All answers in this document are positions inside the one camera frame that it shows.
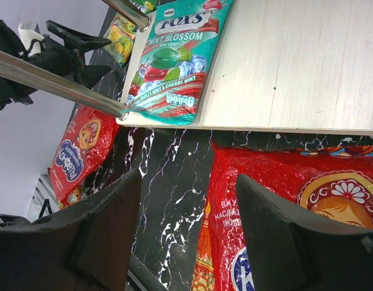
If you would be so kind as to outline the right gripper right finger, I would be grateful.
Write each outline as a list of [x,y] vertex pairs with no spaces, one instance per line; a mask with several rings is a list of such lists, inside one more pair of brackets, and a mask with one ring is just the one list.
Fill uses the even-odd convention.
[[246,175],[236,194],[256,290],[373,290],[373,230],[315,214]]

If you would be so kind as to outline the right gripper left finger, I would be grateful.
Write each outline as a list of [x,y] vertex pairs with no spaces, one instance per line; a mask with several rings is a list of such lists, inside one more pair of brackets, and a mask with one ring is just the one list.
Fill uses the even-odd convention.
[[131,170],[66,209],[0,227],[0,290],[124,290],[141,184]]

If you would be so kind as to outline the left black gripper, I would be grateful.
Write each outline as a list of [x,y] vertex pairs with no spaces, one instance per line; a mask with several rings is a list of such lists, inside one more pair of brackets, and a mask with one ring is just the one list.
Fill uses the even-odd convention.
[[[97,50],[112,43],[107,38],[81,33],[51,20],[46,21],[46,27],[49,32],[64,41],[65,47],[70,50],[78,49],[81,53]],[[30,56],[16,33],[0,20],[0,51],[61,77],[66,77],[74,71],[70,50],[49,37],[38,43],[41,52]],[[108,65],[88,65],[81,70],[78,83],[92,89],[110,71]],[[12,102],[33,104],[30,95],[35,91],[32,87],[0,77],[0,111]]]

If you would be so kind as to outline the green yellow Fox's candy bag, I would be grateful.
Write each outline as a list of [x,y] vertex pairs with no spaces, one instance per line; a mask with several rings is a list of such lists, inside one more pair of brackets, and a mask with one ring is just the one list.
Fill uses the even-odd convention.
[[[130,2],[145,15],[155,11],[158,6],[157,0],[134,0]],[[120,67],[124,67],[130,58],[137,32],[138,27],[135,24],[116,12],[104,37],[111,40],[111,44],[107,45],[105,49]]]

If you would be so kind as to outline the teal Fox's mint candy bag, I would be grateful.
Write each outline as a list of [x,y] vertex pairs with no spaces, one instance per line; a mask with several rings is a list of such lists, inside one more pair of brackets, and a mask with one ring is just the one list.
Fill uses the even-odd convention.
[[173,1],[156,10],[127,94],[125,112],[189,125],[232,1]]

